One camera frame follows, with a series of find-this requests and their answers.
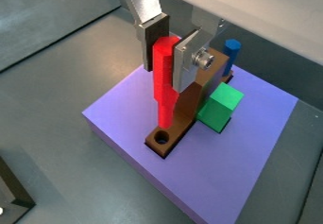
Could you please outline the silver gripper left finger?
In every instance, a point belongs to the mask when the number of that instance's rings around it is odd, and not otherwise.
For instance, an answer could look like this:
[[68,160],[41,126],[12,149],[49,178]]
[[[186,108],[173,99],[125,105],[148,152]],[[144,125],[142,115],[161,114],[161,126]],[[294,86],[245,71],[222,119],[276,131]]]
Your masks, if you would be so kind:
[[142,47],[144,68],[152,70],[152,46],[160,37],[169,35],[169,16],[158,0],[125,0],[134,20],[137,40]]

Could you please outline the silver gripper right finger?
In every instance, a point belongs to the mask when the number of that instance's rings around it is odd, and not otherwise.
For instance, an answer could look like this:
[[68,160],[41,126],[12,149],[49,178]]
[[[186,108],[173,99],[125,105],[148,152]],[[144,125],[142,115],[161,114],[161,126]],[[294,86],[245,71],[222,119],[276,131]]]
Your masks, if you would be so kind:
[[224,29],[225,21],[198,7],[192,9],[194,29],[173,46],[173,89],[181,93],[196,79],[196,71],[206,70],[214,60],[208,44]]

